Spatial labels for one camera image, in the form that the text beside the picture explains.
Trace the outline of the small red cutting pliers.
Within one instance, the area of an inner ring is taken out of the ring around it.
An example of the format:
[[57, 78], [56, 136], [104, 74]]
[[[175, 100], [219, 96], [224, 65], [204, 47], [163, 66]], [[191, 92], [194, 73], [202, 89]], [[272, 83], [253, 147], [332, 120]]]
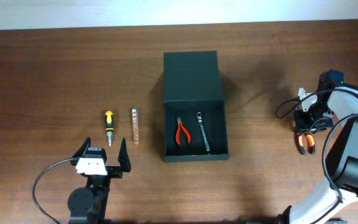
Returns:
[[191, 143], [191, 134], [189, 131], [184, 127], [183, 122], [179, 116], [177, 116], [177, 130], [175, 133], [175, 142], [178, 146], [181, 146], [181, 134], [185, 135], [186, 143]]

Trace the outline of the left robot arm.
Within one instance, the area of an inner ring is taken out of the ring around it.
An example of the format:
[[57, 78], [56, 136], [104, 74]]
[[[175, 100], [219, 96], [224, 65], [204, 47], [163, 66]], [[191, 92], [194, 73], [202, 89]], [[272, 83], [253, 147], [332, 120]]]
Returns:
[[131, 171], [126, 140], [122, 139], [117, 161], [118, 166], [107, 166], [106, 151], [102, 147], [91, 147], [91, 138], [71, 157], [76, 172], [86, 178], [86, 185], [75, 189], [68, 197], [70, 223], [112, 223], [106, 218], [106, 207], [113, 179], [121, 179], [123, 173]]

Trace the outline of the black open storage box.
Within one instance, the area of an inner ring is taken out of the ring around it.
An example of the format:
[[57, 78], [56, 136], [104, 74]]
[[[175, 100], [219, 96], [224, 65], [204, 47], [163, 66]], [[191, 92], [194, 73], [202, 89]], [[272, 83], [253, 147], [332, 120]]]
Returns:
[[[165, 162], [229, 159], [224, 91], [215, 50], [164, 53], [163, 112]], [[197, 112], [202, 114], [210, 154], [204, 145]], [[184, 134], [181, 146], [175, 142], [177, 116], [191, 134], [190, 144]]]

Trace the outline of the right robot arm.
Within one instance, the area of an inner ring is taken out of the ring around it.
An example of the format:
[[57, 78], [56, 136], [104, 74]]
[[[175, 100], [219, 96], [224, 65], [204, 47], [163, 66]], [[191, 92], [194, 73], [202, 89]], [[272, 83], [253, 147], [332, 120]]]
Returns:
[[319, 76], [316, 91], [303, 88], [292, 99], [294, 138], [300, 154], [316, 152], [313, 134], [328, 130], [322, 148], [324, 177], [312, 192], [279, 214], [274, 223], [329, 223], [344, 207], [358, 201], [358, 87], [344, 74]]

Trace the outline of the orange black long-nose pliers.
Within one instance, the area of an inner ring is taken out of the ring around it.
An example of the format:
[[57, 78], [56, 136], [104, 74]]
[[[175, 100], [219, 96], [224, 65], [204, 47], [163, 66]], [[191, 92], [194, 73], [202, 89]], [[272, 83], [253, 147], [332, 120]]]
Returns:
[[306, 149], [303, 145], [303, 136], [306, 137], [306, 140], [308, 142], [308, 150], [310, 154], [315, 154], [316, 152], [316, 146], [315, 146], [315, 142], [314, 142], [314, 138], [312, 137], [311, 134], [302, 134], [302, 133], [295, 133], [294, 137], [295, 137], [295, 145], [296, 148], [298, 149], [298, 152], [301, 155], [306, 155]]

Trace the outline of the orange socket bit rail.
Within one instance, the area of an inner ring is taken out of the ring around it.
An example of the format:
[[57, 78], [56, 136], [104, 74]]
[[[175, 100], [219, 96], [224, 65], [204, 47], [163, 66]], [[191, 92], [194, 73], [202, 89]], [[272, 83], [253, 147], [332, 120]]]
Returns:
[[138, 112], [135, 108], [132, 109], [132, 132], [133, 132], [133, 142], [135, 145], [138, 145], [139, 144]]

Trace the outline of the yellow black stubby screwdriver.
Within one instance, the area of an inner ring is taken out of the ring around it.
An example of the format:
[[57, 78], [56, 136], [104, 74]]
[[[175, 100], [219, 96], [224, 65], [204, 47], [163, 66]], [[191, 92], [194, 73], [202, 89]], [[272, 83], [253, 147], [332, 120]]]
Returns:
[[108, 145], [112, 146], [114, 135], [114, 114], [112, 111], [106, 111], [104, 115], [105, 132], [108, 139]]

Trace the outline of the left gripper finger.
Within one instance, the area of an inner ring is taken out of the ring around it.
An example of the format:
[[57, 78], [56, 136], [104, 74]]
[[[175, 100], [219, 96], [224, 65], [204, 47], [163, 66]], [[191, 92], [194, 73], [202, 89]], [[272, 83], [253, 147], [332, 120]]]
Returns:
[[120, 146], [119, 155], [117, 158], [122, 172], [130, 172], [132, 169], [129, 155], [127, 153], [126, 139], [123, 138]]
[[74, 155], [71, 157], [71, 161], [70, 161], [70, 164], [72, 166], [75, 166], [77, 165], [79, 159], [81, 157], [83, 157], [85, 151], [90, 147], [91, 145], [91, 138], [90, 137], [87, 137], [85, 142], [82, 144], [82, 146], [79, 148], [79, 150], [77, 150]]

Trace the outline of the silver ratchet wrench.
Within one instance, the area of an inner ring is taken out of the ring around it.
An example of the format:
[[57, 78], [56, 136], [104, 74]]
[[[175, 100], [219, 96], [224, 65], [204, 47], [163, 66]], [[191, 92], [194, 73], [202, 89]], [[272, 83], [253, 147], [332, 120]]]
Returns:
[[205, 132], [204, 125], [203, 125], [201, 112], [197, 112], [196, 116], [197, 116], [197, 119], [198, 119], [198, 122], [199, 122], [199, 126], [200, 126], [201, 134], [202, 134], [202, 137], [203, 137], [204, 145], [206, 147], [206, 151], [207, 151], [208, 154], [210, 154], [210, 147], [209, 147], [208, 139], [206, 137], [206, 132]]

